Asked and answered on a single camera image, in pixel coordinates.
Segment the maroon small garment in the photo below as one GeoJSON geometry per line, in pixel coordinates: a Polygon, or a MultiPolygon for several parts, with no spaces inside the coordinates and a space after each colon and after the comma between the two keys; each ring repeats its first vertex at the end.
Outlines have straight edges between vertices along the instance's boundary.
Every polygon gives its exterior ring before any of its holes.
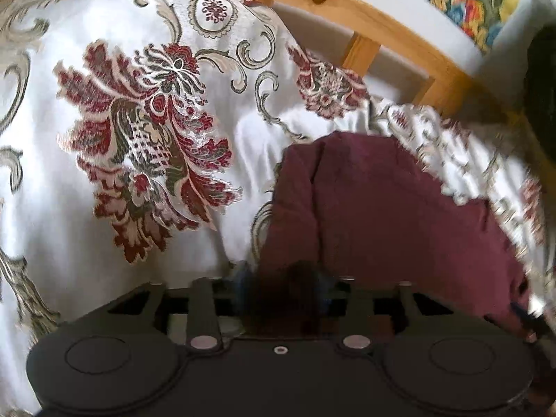
{"type": "Polygon", "coordinates": [[[518,336],[529,285],[489,203],[459,205],[394,138],[335,132],[286,149],[258,272],[293,264],[364,287],[413,283],[518,336]]]}

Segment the white floral bedspread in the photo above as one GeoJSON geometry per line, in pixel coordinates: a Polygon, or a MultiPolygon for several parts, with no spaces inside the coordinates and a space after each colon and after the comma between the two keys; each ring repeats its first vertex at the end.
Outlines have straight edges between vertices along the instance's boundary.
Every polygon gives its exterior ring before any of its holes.
{"type": "Polygon", "coordinates": [[[1,1],[1,412],[41,406],[33,346],[142,283],[258,271],[284,153],[394,138],[485,199],[555,320],[540,183],[510,145],[372,94],[253,0],[1,1]]]}

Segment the black jacket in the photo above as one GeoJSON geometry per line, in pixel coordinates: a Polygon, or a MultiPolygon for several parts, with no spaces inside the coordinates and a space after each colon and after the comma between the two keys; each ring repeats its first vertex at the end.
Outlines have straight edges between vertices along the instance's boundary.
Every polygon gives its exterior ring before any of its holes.
{"type": "Polygon", "coordinates": [[[555,161],[555,25],[543,26],[527,51],[523,105],[544,153],[555,161]]]}

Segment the wooden bed frame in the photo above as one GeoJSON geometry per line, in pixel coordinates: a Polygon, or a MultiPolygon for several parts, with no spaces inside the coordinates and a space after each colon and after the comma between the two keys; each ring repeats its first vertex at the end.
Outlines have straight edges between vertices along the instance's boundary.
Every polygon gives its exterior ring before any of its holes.
{"type": "Polygon", "coordinates": [[[414,30],[363,0],[255,0],[264,5],[281,3],[351,29],[352,39],[342,57],[344,67],[359,73],[385,47],[427,73],[426,83],[417,93],[417,105],[433,106],[445,117],[454,115],[470,95],[489,102],[496,116],[505,116],[519,128],[526,142],[526,156],[538,174],[544,190],[555,192],[555,164],[543,151],[525,116],[508,110],[478,77],[464,71],[452,59],[414,30]]]}

